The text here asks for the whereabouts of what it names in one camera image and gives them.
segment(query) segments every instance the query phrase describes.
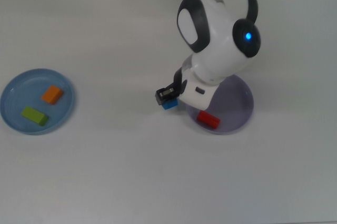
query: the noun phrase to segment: green block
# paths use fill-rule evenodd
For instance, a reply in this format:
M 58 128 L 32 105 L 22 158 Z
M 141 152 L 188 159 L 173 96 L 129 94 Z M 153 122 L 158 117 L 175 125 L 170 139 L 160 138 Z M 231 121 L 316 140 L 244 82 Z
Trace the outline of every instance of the green block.
M 23 117 L 26 117 L 27 119 L 39 124 L 40 126 L 43 126 L 46 124 L 48 120 L 48 116 L 45 114 L 42 114 L 41 112 L 35 110 L 34 108 L 26 106 L 23 111 L 21 112 L 21 115 Z

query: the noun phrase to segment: blue plate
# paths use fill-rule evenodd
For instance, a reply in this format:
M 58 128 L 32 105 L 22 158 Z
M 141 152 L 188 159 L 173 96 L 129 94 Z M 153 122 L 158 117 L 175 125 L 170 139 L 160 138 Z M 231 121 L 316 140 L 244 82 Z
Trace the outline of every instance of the blue plate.
M 64 94 L 55 105 L 43 101 L 41 96 L 50 85 L 62 89 Z M 21 115 L 25 106 L 30 106 L 49 119 L 40 126 Z M 16 76 L 4 89 L 0 99 L 3 120 L 16 131 L 29 135 L 48 133 L 60 126 L 74 106 L 74 91 L 71 83 L 60 73 L 49 69 L 34 69 Z

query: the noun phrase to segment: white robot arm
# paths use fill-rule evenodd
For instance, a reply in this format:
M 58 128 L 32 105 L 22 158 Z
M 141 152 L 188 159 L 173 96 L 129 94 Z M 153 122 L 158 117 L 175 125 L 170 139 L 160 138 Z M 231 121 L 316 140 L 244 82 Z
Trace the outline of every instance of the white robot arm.
M 159 105 L 179 97 L 206 110 L 219 84 L 245 67 L 260 49 L 254 23 L 256 0 L 248 0 L 247 17 L 238 19 L 223 0 L 183 0 L 177 16 L 179 31 L 193 54 L 186 59 L 174 82 L 156 92 Z

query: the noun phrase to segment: white table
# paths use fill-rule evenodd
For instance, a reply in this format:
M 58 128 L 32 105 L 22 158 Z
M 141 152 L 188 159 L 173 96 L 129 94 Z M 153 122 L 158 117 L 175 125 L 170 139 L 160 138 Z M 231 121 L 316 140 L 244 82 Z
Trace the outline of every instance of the white table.
M 191 53 L 181 1 L 0 0 L 0 89 L 41 67 L 77 93 L 50 134 L 0 120 L 1 223 L 337 221 L 337 0 L 259 0 L 255 111 L 226 136 L 155 101 Z

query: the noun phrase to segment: blue block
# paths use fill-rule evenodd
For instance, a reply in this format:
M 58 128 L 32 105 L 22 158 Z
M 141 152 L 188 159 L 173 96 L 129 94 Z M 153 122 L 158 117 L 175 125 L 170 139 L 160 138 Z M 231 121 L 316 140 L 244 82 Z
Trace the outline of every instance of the blue block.
M 162 106 L 165 110 L 168 110 L 172 107 L 176 107 L 177 105 L 178 105 L 177 99 L 172 99 L 172 100 L 166 101 L 165 103 L 162 104 Z

